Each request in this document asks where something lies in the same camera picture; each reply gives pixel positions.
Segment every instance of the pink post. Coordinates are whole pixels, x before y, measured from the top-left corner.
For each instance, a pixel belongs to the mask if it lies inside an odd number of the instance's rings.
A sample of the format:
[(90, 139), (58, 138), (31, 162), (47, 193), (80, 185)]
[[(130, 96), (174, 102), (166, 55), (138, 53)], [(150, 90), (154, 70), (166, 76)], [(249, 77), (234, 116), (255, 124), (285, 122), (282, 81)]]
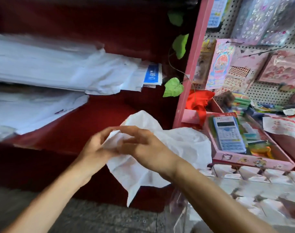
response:
[[(200, 3), (200, 9), (197, 17), (196, 27), (194, 31), (194, 37), (192, 41), (191, 51), (188, 56), (188, 62), (185, 70), (185, 74), (189, 76), (191, 81), (193, 80), (197, 60), (200, 55), (200, 49), (202, 47), (204, 37), (206, 34), (208, 20), (210, 17), (212, 5), (214, 0), (202, 0)], [(173, 128), (181, 126), (181, 120), (185, 108), (185, 104), (188, 98), (189, 91), (191, 89), (192, 83), (190, 80), (184, 79), (184, 92), (180, 95), (175, 120), (173, 122)]]

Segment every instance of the floor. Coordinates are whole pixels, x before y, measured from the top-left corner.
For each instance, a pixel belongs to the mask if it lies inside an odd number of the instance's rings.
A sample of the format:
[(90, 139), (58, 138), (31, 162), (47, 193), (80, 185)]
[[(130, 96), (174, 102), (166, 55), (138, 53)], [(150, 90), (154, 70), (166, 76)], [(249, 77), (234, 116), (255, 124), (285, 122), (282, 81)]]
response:
[[(37, 193), (0, 187), (0, 230), (29, 205)], [(165, 233), (163, 213), (71, 199), (50, 233)]]

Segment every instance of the blue label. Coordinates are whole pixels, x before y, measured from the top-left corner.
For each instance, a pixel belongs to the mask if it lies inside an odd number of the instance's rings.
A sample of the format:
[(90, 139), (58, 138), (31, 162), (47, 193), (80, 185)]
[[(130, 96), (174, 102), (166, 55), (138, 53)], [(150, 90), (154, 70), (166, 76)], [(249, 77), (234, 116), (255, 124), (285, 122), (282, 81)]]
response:
[(148, 66), (144, 78), (145, 83), (157, 83), (158, 82), (158, 64), (152, 63)]

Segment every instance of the orange object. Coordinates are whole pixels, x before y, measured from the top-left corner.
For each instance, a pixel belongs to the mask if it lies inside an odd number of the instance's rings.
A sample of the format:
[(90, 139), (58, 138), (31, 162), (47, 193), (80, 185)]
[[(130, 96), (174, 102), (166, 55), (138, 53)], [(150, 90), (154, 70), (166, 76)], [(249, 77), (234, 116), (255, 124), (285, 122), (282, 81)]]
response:
[(199, 124), (201, 126), (204, 124), (206, 119), (205, 107), (208, 105), (208, 101), (212, 99), (214, 94), (214, 92), (204, 90), (196, 90), (195, 92), (191, 90), (189, 92), (185, 108), (197, 111)]

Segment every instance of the blue calculator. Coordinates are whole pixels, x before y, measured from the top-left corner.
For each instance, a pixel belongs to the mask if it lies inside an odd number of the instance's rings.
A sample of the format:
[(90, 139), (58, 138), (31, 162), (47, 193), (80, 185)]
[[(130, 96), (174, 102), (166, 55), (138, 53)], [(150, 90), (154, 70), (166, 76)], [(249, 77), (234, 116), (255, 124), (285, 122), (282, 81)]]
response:
[(227, 0), (214, 0), (207, 28), (219, 27)]
[(234, 153), (246, 153), (246, 147), (239, 132), (235, 117), (214, 117), (213, 122), (218, 134), (221, 150)]

